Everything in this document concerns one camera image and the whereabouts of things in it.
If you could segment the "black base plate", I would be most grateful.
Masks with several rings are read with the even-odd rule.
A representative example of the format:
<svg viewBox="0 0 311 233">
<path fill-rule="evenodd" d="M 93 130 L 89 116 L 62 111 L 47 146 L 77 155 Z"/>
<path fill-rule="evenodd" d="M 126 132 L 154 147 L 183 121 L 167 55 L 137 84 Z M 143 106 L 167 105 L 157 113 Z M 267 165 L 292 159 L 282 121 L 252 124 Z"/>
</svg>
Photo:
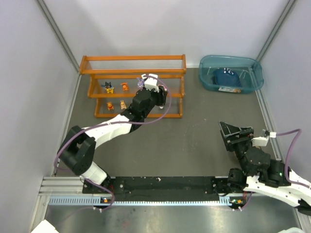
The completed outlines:
<svg viewBox="0 0 311 233">
<path fill-rule="evenodd" d="M 116 201 L 210 201 L 219 194 L 242 193 L 246 177 L 115 177 L 106 186 Z"/>
</svg>

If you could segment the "label card in tub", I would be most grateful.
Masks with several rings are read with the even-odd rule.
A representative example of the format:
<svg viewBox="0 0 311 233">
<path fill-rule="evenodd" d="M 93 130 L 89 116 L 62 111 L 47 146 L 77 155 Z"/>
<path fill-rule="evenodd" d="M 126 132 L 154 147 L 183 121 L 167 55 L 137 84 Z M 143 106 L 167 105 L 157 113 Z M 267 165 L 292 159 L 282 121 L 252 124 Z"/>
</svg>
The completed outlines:
<svg viewBox="0 0 311 233">
<path fill-rule="evenodd" d="M 241 93 L 241 89 L 237 88 L 228 88 L 228 87 L 220 87 L 218 91 L 229 92 L 229 93 Z"/>
</svg>

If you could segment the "yellow bear toy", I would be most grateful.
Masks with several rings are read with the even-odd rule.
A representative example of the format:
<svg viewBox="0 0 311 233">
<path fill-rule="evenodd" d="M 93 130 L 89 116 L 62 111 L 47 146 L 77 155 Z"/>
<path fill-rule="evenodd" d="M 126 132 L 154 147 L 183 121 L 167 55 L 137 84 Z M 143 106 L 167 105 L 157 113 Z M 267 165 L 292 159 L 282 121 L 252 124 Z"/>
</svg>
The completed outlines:
<svg viewBox="0 0 311 233">
<path fill-rule="evenodd" d="M 112 102 L 107 102 L 106 105 L 107 105 L 107 108 L 108 108 L 109 111 L 114 110 L 114 105 L 113 105 Z"/>
</svg>

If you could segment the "orange tiger toy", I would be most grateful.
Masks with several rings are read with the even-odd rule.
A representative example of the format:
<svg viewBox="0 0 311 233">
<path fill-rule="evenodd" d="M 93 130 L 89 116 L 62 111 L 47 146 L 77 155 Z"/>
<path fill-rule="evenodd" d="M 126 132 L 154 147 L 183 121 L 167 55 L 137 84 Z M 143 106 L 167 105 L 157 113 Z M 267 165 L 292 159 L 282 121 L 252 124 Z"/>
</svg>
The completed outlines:
<svg viewBox="0 0 311 233">
<path fill-rule="evenodd" d="M 123 91 L 129 91 L 128 83 L 121 83 Z"/>
</svg>

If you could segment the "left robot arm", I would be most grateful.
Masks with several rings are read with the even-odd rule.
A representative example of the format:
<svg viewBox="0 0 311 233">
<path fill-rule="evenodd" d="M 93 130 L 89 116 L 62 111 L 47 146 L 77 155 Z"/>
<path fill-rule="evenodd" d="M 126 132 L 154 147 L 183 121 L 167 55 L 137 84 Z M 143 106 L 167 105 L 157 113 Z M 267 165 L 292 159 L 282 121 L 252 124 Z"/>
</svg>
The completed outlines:
<svg viewBox="0 0 311 233">
<path fill-rule="evenodd" d="M 74 126 L 60 146 L 57 158 L 75 175 L 89 183 L 105 188 L 110 186 L 111 177 L 94 161 L 97 147 L 111 139 L 131 133 L 146 124 L 145 118 L 155 106 L 164 106 L 169 89 L 159 85 L 136 92 L 132 103 L 109 121 L 91 127 Z"/>
</svg>

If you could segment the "purple bunny toy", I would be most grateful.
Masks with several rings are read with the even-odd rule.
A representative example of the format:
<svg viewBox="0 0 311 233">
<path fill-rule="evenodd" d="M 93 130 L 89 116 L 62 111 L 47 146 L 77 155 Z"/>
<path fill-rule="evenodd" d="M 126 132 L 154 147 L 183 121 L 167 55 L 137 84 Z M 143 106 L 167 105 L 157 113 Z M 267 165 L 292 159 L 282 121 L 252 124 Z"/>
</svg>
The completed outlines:
<svg viewBox="0 0 311 233">
<path fill-rule="evenodd" d="M 142 89 L 144 87 L 144 79 L 142 77 L 137 77 L 138 80 L 138 89 Z"/>
</svg>

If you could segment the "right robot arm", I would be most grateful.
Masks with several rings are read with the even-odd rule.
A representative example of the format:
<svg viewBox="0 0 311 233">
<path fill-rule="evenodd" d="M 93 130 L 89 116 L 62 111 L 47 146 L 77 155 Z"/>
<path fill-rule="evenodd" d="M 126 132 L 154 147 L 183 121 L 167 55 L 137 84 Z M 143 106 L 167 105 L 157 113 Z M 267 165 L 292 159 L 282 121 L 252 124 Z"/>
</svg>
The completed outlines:
<svg viewBox="0 0 311 233">
<path fill-rule="evenodd" d="M 311 214 L 311 183 L 301 178 L 288 165 L 271 158 L 262 147 L 279 134 L 262 130 L 254 136 L 253 127 L 237 127 L 219 122 L 220 133 L 228 152 L 237 157 L 240 168 L 232 168 L 225 184 L 215 185 L 217 194 L 259 193 L 280 200 L 298 212 Z"/>
</svg>

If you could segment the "orange wooden shelf rack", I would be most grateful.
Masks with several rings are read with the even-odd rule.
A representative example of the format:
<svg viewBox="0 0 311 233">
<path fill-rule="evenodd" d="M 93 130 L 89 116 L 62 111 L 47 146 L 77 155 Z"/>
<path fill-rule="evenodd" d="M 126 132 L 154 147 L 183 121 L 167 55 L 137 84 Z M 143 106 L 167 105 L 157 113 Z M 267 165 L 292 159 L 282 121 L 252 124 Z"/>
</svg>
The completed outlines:
<svg viewBox="0 0 311 233">
<path fill-rule="evenodd" d="M 158 74 L 162 79 L 178 79 L 179 90 L 172 92 L 173 98 L 179 99 L 179 112 L 167 114 L 166 118 L 182 118 L 183 98 L 185 95 L 184 75 L 187 71 L 186 56 L 182 55 L 131 55 L 131 56 L 83 56 L 80 68 L 81 75 L 90 76 L 88 97 L 96 99 L 95 117 L 115 117 L 115 113 L 101 113 L 102 102 L 108 98 L 120 99 L 133 97 L 128 90 L 105 91 L 100 80 L 121 80 L 128 83 L 141 74 Z"/>
</svg>

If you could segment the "orange rabbit toy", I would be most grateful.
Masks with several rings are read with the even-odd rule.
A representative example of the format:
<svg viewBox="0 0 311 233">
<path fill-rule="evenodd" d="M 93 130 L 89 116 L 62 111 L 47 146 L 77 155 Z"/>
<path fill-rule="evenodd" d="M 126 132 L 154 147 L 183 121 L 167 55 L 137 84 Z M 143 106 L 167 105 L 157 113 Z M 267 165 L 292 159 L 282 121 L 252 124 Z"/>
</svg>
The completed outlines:
<svg viewBox="0 0 311 233">
<path fill-rule="evenodd" d="M 120 106 L 121 106 L 121 109 L 122 109 L 122 110 L 127 108 L 127 106 L 126 106 L 124 100 L 121 100 Z"/>
</svg>

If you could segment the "black yellow dog toy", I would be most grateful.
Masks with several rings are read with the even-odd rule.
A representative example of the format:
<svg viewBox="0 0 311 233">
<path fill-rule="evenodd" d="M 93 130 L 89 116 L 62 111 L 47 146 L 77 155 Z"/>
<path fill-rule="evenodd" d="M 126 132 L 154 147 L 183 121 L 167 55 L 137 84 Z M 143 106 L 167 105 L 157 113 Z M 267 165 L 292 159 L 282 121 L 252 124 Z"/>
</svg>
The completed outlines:
<svg viewBox="0 0 311 233">
<path fill-rule="evenodd" d="M 108 94 L 114 93 L 114 87 L 112 86 L 111 82 L 105 82 L 101 85 L 101 87 L 104 88 Z"/>
</svg>

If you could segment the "teal plastic tub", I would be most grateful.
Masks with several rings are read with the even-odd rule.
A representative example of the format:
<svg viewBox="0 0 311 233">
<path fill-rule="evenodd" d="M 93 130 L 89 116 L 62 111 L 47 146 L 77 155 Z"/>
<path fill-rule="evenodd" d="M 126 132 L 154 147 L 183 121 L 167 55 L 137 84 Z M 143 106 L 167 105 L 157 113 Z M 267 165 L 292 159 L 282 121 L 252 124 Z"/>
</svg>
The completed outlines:
<svg viewBox="0 0 311 233">
<path fill-rule="evenodd" d="M 237 56 L 207 55 L 199 63 L 199 80 L 209 91 L 250 94 L 262 88 L 261 64 Z"/>
</svg>

